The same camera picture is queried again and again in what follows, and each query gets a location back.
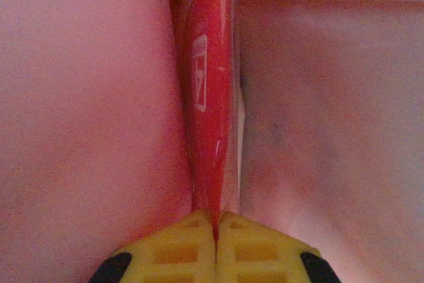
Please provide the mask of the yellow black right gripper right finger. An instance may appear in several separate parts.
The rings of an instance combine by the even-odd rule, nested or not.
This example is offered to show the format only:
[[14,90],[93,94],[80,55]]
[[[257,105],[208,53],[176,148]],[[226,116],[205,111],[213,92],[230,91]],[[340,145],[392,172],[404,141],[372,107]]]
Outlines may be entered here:
[[217,282],[340,282],[321,253],[298,239],[231,212],[221,215]]

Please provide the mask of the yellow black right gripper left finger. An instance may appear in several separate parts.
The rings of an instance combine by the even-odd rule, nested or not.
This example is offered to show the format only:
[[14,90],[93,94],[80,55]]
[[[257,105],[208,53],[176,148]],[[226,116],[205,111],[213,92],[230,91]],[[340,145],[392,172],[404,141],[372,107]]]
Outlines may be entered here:
[[112,253],[90,282],[214,282],[215,240],[206,210]]

